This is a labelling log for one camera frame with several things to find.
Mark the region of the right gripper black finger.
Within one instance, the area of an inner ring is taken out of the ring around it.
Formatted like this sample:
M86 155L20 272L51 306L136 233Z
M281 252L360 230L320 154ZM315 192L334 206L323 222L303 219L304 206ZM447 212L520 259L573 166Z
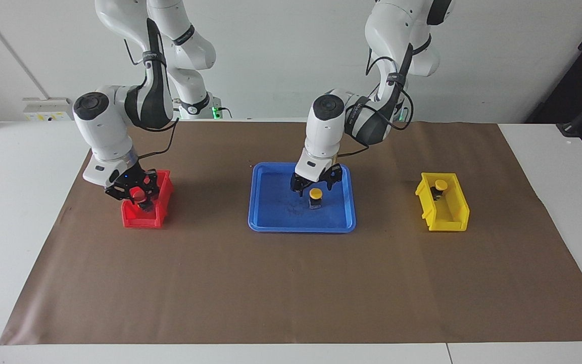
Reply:
M118 177L109 187L105 188L105 193L118 201L132 201L131 193L129 192L131 189L130 184L131 182L127 177Z
M160 188L158 185L157 171L145 171L143 181L139 184L142 191L142 198L139 199L141 210L153 210L154 201L159 198Z

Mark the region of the red plastic storage bin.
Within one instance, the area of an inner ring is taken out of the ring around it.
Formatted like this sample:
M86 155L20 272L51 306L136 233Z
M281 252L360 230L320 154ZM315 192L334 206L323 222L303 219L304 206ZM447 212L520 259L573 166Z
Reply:
M138 205L129 200L122 201L120 211L125 228L143 230L163 228L164 220L168 217L171 194L174 191L170 170L157 171L157 185L160 188L159 197L153 200L153 210L150 212L141 210Z

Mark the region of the blue plastic tray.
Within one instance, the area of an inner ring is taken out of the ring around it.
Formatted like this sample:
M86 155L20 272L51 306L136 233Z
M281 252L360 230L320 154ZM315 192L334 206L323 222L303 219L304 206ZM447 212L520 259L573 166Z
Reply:
M321 207L310 209L309 191L302 197L291 191L289 182L295 163L259 163L253 169L250 187L249 226L268 233L346 234L356 227L351 173L342 166L343 179L323 191Z

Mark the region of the brown paper table mat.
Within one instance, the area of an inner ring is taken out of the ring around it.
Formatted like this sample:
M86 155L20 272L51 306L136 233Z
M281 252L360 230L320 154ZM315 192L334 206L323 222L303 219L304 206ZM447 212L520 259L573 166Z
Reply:
M251 230L253 168L301 123L183 122L160 230L77 179L0 338L74 343L582 341L582 272L499 127L416 123L344 160L349 234ZM429 231L421 173L455 173L467 230Z

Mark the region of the yellow plastic storage bin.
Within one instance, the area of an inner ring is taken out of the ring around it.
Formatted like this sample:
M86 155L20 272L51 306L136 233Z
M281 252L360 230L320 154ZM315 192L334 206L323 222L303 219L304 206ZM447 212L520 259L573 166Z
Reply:
M438 201L434 201L430 188L437 179L446 180L449 188ZM467 230L470 209L455 173L421 173L421 181L415 195L419 198L422 219L425 220L429 231Z

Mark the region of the white wall outlet box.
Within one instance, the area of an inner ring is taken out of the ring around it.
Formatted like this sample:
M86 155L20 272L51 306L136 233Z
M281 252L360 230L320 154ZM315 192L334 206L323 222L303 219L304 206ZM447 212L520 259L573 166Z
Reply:
M74 121L72 105L67 98L23 98L23 115L28 121Z

